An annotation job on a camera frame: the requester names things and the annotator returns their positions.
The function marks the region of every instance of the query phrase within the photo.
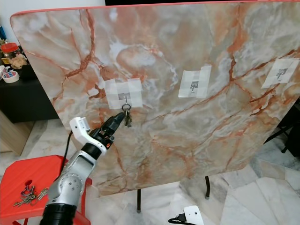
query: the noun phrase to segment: white device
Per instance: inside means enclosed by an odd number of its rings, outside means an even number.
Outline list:
[[[204,225],[198,206],[188,206],[183,209],[187,222],[195,225]]]
[[[77,141],[79,141],[81,144],[85,145],[86,143],[93,144],[97,146],[97,148],[100,149],[101,156],[106,154],[106,147],[101,144],[96,139],[92,138],[88,135],[87,132],[90,131],[89,124],[85,117],[75,117],[70,121],[70,126],[73,132],[73,135]]]

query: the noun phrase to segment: stool handle hole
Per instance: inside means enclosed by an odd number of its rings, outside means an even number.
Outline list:
[[[32,180],[28,180],[25,182],[25,186],[29,186],[32,183]]]

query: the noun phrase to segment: red plastic stool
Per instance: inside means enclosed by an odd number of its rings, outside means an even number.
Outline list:
[[[15,207],[14,203],[21,201],[20,194],[29,180],[32,181],[31,185],[35,186],[37,193],[48,188],[58,177],[62,160],[63,157],[57,155],[20,160],[5,170],[0,184],[0,224],[20,225],[16,220],[25,219],[24,225],[26,225],[28,218],[43,215],[48,201],[47,196],[34,206],[23,204]],[[82,195],[81,213],[76,211],[73,220],[76,225],[90,225],[90,221],[85,217],[85,196],[86,187],[91,184],[92,180],[88,178]]]

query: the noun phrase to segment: tape roll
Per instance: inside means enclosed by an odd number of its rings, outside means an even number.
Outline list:
[[[20,79],[19,74],[16,71],[9,71],[2,76],[6,83],[13,83]]]

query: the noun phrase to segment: marble pattern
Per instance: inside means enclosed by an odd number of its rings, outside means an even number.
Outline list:
[[[92,175],[101,195],[246,166],[300,95],[261,89],[276,59],[300,57],[300,3],[97,7],[18,13],[11,24],[64,126],[111,115],[105,81],[142,82],[143,108]],[[212,65],[208,96],[178,98],[183,70]]]
[[[0,154],[1,175],[7,166],[18,159],[32,158],[35,155],[63,155],[67,137],[60,120],[36,122],[20,157]],[[284,143],[282,137],[265,144],[242,170],[210,176],[209,200],[204,199],[204,177],[184,179],[180,183],[143,188],[142,212],[137,214],[137,191],[101,196],[98,188],[91,186],[88,187],[86,196],[87,218],[92,225],[98,225],[100,221],[107,225],[167,225],[167,220],[182,213],[184,207],[198,205],[205,225],[297,224],[300,220],[300,196],[297,195],[300,189],[300,172],[283,167],[286,162],[293,161],[294,157],[289,151],[285,154],[280,152]],[[71,142],[68,158],[74,150]],[[266,153],[271,161],[278,164],[268,162]],[[295,161],[293,165],[300,165],[300,162]],[[285,169],[285,177],[274,169],[277,166]],[[41,217],[31,218],[29,224],[38,225],[40,219]]]

